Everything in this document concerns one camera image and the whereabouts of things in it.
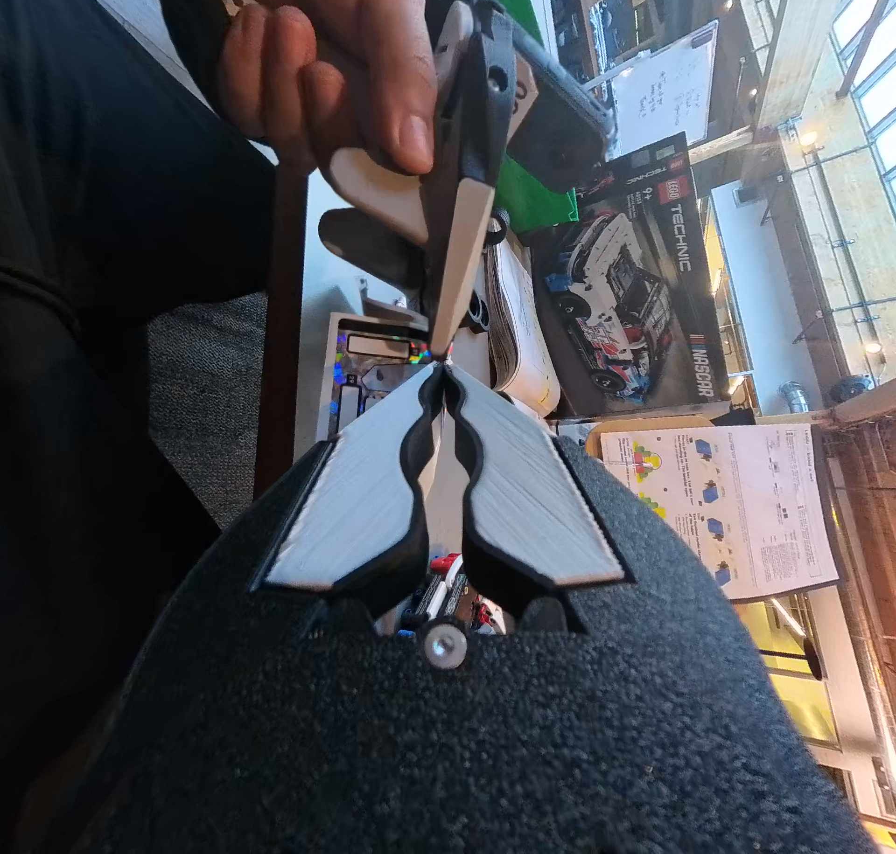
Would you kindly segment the thick instruction booklet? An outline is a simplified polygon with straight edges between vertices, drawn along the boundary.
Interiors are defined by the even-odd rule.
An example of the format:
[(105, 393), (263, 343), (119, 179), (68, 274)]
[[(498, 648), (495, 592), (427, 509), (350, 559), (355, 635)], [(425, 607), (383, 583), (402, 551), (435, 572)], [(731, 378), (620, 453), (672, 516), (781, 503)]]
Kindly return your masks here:
[(562, 391), (539, 323), (527, 249), (508, 233), (486, 248), (484, 274), (492, 388), (545, 420)]

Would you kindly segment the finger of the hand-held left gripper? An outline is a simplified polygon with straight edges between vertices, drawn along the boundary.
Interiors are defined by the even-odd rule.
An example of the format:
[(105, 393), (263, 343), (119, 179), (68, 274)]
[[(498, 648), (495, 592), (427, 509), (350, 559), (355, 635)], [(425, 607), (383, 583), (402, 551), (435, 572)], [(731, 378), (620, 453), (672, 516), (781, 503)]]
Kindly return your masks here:
[(461, 179), (441, 238), (427, 251), (426, 315), (431, 355), (447, 358), (469, 307), (494, 203), (494, 188)]

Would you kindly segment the green storage bin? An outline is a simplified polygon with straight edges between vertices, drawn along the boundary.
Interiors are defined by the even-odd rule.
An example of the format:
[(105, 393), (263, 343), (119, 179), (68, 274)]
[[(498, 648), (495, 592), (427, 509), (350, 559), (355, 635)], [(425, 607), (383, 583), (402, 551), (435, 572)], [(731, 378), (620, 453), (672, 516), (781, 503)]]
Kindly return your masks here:
[[(552, 0), (498, 1), (550, 55), (558, 56)], [(551, 191), (510, 158), (506, 158), (502, 166), (496, 204), (510, 213), (514, 233), (527, 233), (578, 218), (572, 192), (557, 194)]]

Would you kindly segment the toy car set box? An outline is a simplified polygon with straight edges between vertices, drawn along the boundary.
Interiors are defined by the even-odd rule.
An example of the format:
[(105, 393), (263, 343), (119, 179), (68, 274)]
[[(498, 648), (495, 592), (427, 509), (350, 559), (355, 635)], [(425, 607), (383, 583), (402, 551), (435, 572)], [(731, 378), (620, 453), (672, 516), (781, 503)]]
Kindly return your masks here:
[(578, 219), (526, 233), (559, 420), (730, 400), (686, 135), (610, 161)]

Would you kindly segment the printed instruction sheet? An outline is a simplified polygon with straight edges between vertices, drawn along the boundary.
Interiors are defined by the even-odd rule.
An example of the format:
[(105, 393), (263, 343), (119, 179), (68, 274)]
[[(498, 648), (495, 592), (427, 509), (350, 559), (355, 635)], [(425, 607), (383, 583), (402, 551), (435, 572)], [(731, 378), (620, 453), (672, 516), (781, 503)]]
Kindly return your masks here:
[(664, 520), (732, 602), (840, 581), (812, 427), (603, 430), (600, 459)]

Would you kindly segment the toy brick race car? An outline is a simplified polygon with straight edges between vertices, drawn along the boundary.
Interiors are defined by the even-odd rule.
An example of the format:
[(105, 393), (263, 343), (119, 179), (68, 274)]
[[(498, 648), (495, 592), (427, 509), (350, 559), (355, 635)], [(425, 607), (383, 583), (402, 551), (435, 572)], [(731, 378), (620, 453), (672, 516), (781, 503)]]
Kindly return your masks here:
[(460, 553), (431, 557), (422, 585), (398, 607), (395, 636), (412, 638), (424, 624), (448, 618), (457, 619), (475, 634), (508, 633), (503, 609), (476, 591)]

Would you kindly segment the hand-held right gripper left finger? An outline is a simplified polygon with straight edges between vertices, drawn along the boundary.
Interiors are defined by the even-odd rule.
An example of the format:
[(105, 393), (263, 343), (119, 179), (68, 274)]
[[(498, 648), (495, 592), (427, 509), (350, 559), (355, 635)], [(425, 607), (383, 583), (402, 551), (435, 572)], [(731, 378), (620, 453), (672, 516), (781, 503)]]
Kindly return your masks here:
[(318, 447), (263, 563), (263, 589), (411, 594), (427, 574), (425, 498), (441, 442), (445, 363), (430, 363)]

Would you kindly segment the holographic sticker sheet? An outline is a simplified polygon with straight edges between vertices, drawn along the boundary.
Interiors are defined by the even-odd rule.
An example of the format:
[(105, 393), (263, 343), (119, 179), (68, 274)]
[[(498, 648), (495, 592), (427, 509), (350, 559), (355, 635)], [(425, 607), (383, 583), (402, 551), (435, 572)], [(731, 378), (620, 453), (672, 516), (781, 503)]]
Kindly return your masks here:
[(315, 439), (335, 437), (431, 361), (424, 323), (331, 313)]

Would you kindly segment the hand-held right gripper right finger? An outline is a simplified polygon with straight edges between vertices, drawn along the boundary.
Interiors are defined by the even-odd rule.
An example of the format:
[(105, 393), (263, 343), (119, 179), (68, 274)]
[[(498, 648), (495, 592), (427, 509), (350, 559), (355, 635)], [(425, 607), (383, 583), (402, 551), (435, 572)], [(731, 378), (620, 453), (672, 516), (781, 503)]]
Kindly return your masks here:
[(578, 589), (624, 579), (555, 437), (466, 371), (445, 367), (455, 452), (469, 476), (463, 559), (478, 589)]

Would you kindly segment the person's left hand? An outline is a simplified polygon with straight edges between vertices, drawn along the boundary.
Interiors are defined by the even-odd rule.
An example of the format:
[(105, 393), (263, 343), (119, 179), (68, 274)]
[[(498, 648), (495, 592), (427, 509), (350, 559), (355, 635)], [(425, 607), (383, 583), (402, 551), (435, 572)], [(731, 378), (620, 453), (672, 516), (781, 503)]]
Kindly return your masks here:
[(307, 175), (368, 137), (408, 174), (434, 160), (425, 0), (250, 0), (216, 68), (223, 116)]

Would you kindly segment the whiteboard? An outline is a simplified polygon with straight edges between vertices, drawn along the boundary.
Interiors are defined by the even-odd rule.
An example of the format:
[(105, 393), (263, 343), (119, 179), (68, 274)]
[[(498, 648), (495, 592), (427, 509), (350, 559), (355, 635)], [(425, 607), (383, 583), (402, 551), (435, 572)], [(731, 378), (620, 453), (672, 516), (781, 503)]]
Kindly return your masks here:
[(711, 20), (612, 78), (618, 155), (679, 132), (689, 146), (706, 139), (718, 31)]

